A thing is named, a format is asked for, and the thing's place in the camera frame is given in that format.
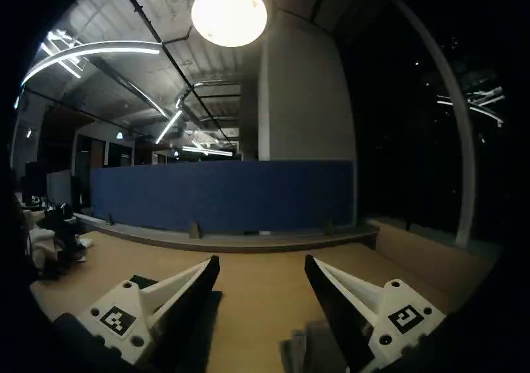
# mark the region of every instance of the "ventilation duct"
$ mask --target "ventilation duct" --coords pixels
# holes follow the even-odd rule
[[[235,80],[226,80],[226,79],[211,79],[211,80],[197,81],[192,84],[194,89],[197,89],[198,87],[233,86],[233,85],[239,85],[239,82]],[[189,87],[185,87],[184,90],[182,90],[179,93],[179,95],[177,96],[175,100],[175,109],[177,111],[181,109],[189,117],[189,119],[193,122],[195,126],[201,128],[202,127],[201,120],[197,118],[197,115],[195,115],[195,113],[193,113],[193,111],[185,103],[185,100],[190,93],[191,93],[191,89]]]

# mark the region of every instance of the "linear ceiling light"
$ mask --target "linear ceiling light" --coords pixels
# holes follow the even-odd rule
[[[49,55],[49,57],[53,56],[54,53],[53,51],[51,51],[47,45],[45,45],[44,43],[41,43],[40,44],[40,47],[41,49],[44,50],[44,52]],[[68,65],[66,65],[63,61],[59,61],[59,65],[61,65],[61,67],[63,67],[65,70],[69,71],[69,73],[71,73],[72,75],[74,75],[77,79],[80,79],[81,76],[76,72],[74,71],[73,69],[71,69]]]
[[[197,32],[219,46],[244,46],[267,25],[263,0],[195,0],[191,21]]]
[[[191,143],[195,145],[198,149],[203,149],[203,146],[200,145],[197,141],[191,140]]]
[[[110,42],[94,42],[75,46],[61,53],[54,54],[51,57],[37,63],[31,68],[26,75],[22,84],[26,83],[32,76],[38,72],[45,70],[50,65],[63,60],[69,60],[73,57],[88,56],[90,54],[100,53],[144,53],[144,54],[159,54],[160,43],[156,42],[139,42],[134,40],[112,40]]]
[[[448,102],[448,101],[436,101],[438,104],[445,104],[445,105],[452,105],[452,103]],[[497,121],[498,124],[502,124],[504,123],[504,121],[499,118],[497,115],[491,113],[491,112],[487,112],[485,111],[484,109],[480,109],[478,107],[473,107],[473,106],[470,106],[468,107],[469,109],[471,109],[471,111],[476,111],[476,112],[480,112],[480,113],[483,113],[485,114],[486,116],[489,116],[490,118],[493,118]]]
[[[158,106],[157,103],[155,103],[153,101],[153,99],[151,97],[149,97],[147,94],[145,94],[142,90],[140,90],[139,88],[137,88],[135,85],[133,85],[131,83],[131,86],[133,86],[141,95],[143,95],[145,98],[147,98],[147,100],[151,103],[151,105],[158,111],[160,112],[160,114],[163,116],[163,117],[166,117],[166,118],[169,118],[168,114],[164,112],[164,110],[162,108],[160,108]]]
[[[162,140],[162,137],[166,135],[168,130],[173,126],[175,121],[178,119],[178,117],[182,115],[182,111],[177,111],[177,113],[171,118],[171,120],[168,122],[167,126],[164,128],[164,130],[160,133],[160,136],[155,141],[155,144],[158,144],[160,140]]]
[[[229,152],[229,151],[209,150],[206,148],[196,148],[194,146],[183,146],[182,150],[188,151],[188,152],[200,152],[202,154],[207,152],[208,154],[212,154],[212,155],[232,156],[232,152]]]
[[[506,98],[506,97],[504,97],[504,95],[500,95],[500,96],[498,96],[498,97],[492,98],[491,100],[487,100],[487,101],[485,101],[485,102],[483,102],[483,103],[480,103],[479,105],[480,105],[481,107],[483,107],[483,106],[485,106],[485,105],[487,105],[487,104],[495,103],[495,102],[500,101],[500,100],[505,99],[505,98]]]

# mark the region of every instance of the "wall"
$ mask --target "wall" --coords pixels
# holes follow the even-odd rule
[[[280,15],[263,45],[260,159],[355,160],[348,87],[331,37]]]
[[[19,101],[17,126],[11,147],[11,167],[15,170],[17,181],[25,175],[26,163],[37,161],[40,128],[49,105],[49,101],[30,93],[24,93]],[[29,127],[32,133],[27,138]]]
[[[116,138],[118,132],[123,134],[123,139]],[[132,148],[131,162],[134,165],[134,139],[132,139],[125,130],[121,127],[111,125],[110,123],[90,123],[90,125],[83,126],[76,131],[74,136],[74,143],[72,146],[72,174],[76,173],[76,146],[78,143],[78,135],[95,138],[96,140],[105,141],[105,159],[104,164],[108,163],[109,159],[109,142],[118,145],[125,145]]]
[[[488,275],[496,259],[421,237],[409,231],[369,220],[379,227],[376,252],[452,295],[462,305]]]
[[[187,231],[322,229],[351,221],[351,165],[200,162],[92,170],[94,215]]]

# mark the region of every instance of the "curved led light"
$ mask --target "curved led light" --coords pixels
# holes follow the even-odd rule
[[[45,45],[44,43],[41,43],[40,44],[40,48],[44,50],[44,52],[49,55],[49,57],[53,56],[54,53],[47,47],[47,45]],[[63,67],[65,70],[67,70],[69,73],[71,73],[72,75],[74,75],[77,79],[80,79],[81,76],[76,72],[74,71],[73,69],[71,69],[71,67],[69,67],[68,65],[66,65],[63,61],[59,61],[59,65],[61,65],[61,67]]]
[[[244,46],[262,34],[267,9],[263,0],[195,0],[191,21],[197,32],[212,43]]]
[[[94,42],[75,46],[61,53],[54,54],[51,57],[37,63],[31,68],[24,78],[22,84],[26,83],[32,76],[38,72],[45,70],[50,65],[56,62],[68,60],[69,58],[78,56],[89,56],[90,54],[100,53],[144,53],[144,54],[159,54],[161,46],[156,42],[139,42],[134,40],[112,40],[109,42]]]

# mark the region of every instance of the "screw hole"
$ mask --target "screw hole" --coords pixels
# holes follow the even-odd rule
[[[379,338],[379,343],[383,345],[389,345],[392,342],[392,338],[389,335],[382,335]]]
[[[144,339],[140,336],[132,336],[131,343],[134,346],[142,346],[144,345]]]

